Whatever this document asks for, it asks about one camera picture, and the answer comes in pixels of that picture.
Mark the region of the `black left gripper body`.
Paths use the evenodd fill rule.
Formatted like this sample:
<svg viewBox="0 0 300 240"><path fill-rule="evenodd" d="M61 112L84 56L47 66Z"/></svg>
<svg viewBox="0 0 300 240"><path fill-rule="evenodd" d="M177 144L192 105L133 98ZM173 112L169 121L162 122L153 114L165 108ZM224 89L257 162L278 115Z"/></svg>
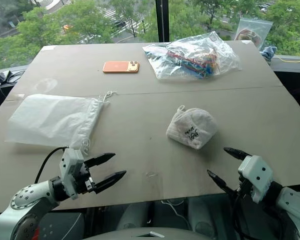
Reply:
<svg viewBox="0 0 300 240"><path fill-rule="evenodd" d="M90 193L95 190L95 183L90 174L90 168L95 165L94 159L79 162L75 166L75 190L77 194Z"/></svg>

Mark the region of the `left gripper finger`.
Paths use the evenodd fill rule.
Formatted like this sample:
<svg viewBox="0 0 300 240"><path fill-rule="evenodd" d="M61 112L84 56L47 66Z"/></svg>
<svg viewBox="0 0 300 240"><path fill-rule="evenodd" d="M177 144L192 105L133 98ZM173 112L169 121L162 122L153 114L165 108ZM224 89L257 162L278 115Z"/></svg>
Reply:
<svg viewBox="0 0 300 240"><path fill-rule="evenodd" d="M110 160L115 155L116 155L115 153L111 153L111 152L108 153L107 152L107 153L104 153L104 154L102 154L98 157L85 160L84 164L87 168L91 168L91 167L94 167L94 166L99 166L99 165L107 162L108 160Z"/></svg>
<svg viewBox="0 0 300 240"><path fill-rule="evenodd" d="M96 183L93 187L93 191L95 194L98 194L111 186L113 186L115 183L117 183L125 174L126 170L122 170L119 172L115 172L112 175L107 176L103 181Z"/></svg>

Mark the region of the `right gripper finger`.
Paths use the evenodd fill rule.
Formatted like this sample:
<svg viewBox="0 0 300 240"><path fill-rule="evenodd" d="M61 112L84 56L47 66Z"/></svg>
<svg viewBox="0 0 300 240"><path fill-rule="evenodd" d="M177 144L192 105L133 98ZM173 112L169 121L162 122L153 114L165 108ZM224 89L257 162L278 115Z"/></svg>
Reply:
<svg viewBox="0 0 300 240"><path fill-rule="evenodd" d="M242 150L238 150L235 148L231 148L231 147L225 147L223 148L223 150L228 153L229 155L231 155L232 157L239 159L239 160L244 160L246 157L251 156L249 153L246 153Z"/></svg>
<svg viewBox="0 0 300 240"><path fill-rule="evenodd" d="M209 169L207 170L208 175L211 177L211 179L215 182L215 184L222 189L225 193L229 194L230 196L235 196L237 194L237 191L232 190L230 187L227 186L226 182L220 178L218 175L210 171Z"/></svg>

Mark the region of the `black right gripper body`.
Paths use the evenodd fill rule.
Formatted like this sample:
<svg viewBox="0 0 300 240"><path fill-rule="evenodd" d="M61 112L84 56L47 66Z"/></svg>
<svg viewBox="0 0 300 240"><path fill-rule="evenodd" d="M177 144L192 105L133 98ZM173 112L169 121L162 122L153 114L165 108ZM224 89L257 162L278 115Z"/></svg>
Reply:
<svg viewBox="0 0 300 240"><path fill-rule="evenodd" d="M238 187L232 191L231 201L235 201L237 198L244 198L246 195L250 195L252 189L252 183L243 177L239 176L239 185Z"/></svg>

